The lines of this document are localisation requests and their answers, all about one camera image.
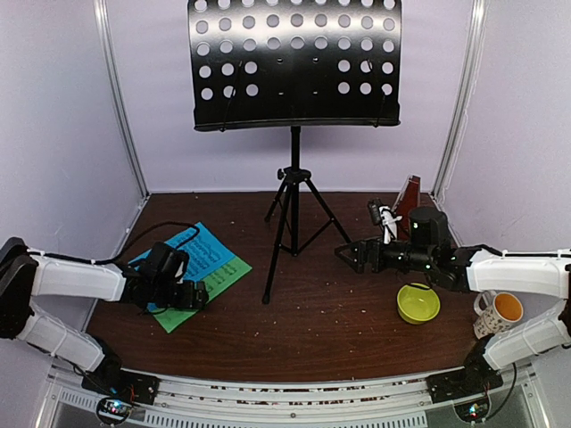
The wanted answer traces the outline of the green sheet music page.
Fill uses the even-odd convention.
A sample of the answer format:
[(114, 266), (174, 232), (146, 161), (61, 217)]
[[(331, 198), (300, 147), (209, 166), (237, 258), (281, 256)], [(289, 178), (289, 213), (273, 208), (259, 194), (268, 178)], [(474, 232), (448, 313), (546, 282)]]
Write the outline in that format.
[[(234, 257), (228, 263), (210, 273), (203, 279), (206, 291), (209, 294), (209, 301), (216, 299), (226, 289), (251, 271), (252, 267), (249, 264), (239, 257)], [(198, 314), (198, 310), (163, 310), (157, 308), (153, 303), (150, 303), (147, 308), (166, 333), (174, 332), (189, 318)]]

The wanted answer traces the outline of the blue sheet music page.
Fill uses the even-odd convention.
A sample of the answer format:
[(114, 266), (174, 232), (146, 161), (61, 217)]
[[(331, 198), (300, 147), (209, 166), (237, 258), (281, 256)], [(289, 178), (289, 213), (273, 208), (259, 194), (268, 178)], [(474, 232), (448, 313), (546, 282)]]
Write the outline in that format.
[[(186, 252), (189, 256), (186, 272), (176, 283), (183, 280), (202, 281), (235, 257), (235, 254), (224, 247), (202, 223), (189, 225), (183, 232), (159, 243), (166, 243)], [(135, 304), (145, 313), (151, 313), (146, 307), (158, 289), (166, 284), (174, 283), (157, 281), (154, 278), (153, 268), (148, 260), (151, 249), (129, 263), (138, 273), (138, 278), (133, 284), (133, 291), (136, 293)]]

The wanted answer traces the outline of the black music stand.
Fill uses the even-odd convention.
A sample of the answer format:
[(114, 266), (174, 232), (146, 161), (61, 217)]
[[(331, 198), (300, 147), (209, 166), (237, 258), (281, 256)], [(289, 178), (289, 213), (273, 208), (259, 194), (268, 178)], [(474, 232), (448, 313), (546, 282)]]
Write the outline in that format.
[(307, 126), (400, 122), (399, 1), (191, 1), (187, 5), (194, 127), (287, 127), (291, 163), (269, 207), (275, 253), (297, 255)]

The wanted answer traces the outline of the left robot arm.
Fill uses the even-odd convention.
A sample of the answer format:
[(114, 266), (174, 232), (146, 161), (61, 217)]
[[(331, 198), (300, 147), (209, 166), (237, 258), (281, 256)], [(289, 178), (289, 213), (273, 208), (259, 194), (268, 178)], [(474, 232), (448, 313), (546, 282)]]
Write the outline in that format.
[(93, 298), (147, 310), (200, 310), (209, 300), (203, 282), (185, 278), (189, 256), (166, 243), (128, 264), (33, 251), (19, 237), (1, 248), (1, 336), (70, 362), (110, 396), (128, 388), (120, 358), (105, 342), (41, 309), (38, 296)]

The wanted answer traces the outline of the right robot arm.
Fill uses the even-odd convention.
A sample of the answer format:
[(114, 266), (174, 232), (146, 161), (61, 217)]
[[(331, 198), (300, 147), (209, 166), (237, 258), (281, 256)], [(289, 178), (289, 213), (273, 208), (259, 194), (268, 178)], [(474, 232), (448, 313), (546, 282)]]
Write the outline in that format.
[(453, 292), (527, 292), (550, 295), (557, 303), (504, 333), (488, 333), (474, 347), (458, 373), (465, 393), (478, 392), (492, 371), (521, 359), (570, 344), (570, 252), (511, 252), (485, 244), (454, 247), (447, 216), (434, 207), (409, 213), (409, 235), (395, 240), (385, 233), (347, 243), (335, 255), (355, 272), (392, 268), (420, 272), (431, 286)]

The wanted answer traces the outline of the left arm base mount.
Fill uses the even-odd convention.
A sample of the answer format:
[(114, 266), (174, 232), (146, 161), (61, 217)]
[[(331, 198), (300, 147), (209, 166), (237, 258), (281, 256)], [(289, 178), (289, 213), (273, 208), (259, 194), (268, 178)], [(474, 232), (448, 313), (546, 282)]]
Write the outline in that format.
[(160, 380), (154, 375), (123, 369), (120, 357), (103, 340), (95, 341), (103, 351), (101, 364), (94, 372), (78, 367), (74, 372), (82, 377), (83, 389), (103, 395), (97, 401), (95, 415), (104, 425), (114, 427), (124, 423), (135, 407), (154, 403)]

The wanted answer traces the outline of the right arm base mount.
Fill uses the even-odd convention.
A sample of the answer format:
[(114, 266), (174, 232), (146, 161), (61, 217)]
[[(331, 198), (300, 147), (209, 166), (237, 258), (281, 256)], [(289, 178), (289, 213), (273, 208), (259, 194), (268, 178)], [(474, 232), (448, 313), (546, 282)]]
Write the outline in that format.
[(434, 404), (452, 401), (462, 422), (477, 424), (492, 415), (490, 392), (500, 388), (503, 380), (483, 357), (472, 356), (462, 368), (429, 375), (426, 385)]

